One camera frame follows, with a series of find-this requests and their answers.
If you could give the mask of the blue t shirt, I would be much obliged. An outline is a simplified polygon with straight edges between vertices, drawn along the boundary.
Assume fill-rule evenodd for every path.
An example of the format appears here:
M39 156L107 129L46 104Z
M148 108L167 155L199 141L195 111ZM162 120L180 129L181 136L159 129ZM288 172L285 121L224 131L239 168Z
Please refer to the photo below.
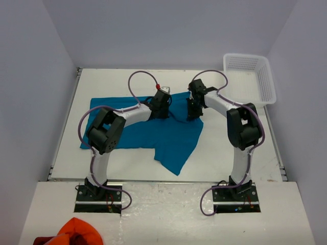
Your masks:
M189 92L172 95L169 117L152 119L126 127L118 149L155 149L154 160L175 175L179 175L196 148L203 122L197 118L187 120Z

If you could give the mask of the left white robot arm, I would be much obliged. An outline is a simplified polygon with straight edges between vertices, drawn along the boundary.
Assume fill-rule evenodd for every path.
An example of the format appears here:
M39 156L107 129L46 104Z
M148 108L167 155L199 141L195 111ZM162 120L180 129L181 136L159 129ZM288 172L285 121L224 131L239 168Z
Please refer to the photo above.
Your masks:
M97 106L90 109L98 109L86 130L88 142L82 142L91 150L90 171L84 181L90 197L99 201L107 191L115 191L107 186L107 166L110 153L118 146L123 130L139 122L168 118L171 103L171 95L159 89L154 96L131 107L113 109Z

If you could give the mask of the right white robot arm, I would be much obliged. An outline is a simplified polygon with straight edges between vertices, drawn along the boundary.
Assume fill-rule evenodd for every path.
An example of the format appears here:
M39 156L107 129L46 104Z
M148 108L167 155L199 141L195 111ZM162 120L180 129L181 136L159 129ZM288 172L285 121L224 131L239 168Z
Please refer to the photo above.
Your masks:
M252 103L233 102L217 92L215 87L207 88L201 79L189 83L190 97L187 98L187 120L203 115L202 109L212 108L227 119L227 136L234 148L233 168L225 188L232 200L238 201L251 188L250 174L252 153L264 139L262 123Z

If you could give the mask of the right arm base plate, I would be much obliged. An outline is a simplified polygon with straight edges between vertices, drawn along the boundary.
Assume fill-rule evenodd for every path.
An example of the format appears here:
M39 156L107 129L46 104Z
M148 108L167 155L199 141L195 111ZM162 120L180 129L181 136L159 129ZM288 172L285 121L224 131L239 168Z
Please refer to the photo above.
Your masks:
M241 192L233 193L232 189L216 189L212 191L214 211L220 213L260 213L260 203L256 185Z

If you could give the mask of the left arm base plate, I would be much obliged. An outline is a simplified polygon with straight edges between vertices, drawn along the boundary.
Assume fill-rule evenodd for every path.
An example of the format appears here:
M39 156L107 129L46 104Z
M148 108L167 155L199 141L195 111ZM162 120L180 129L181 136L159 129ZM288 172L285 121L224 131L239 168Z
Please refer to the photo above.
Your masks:
M122 193L100 189L97 194L93 194L84 185L77 185L74 213L115 213L121 214Z

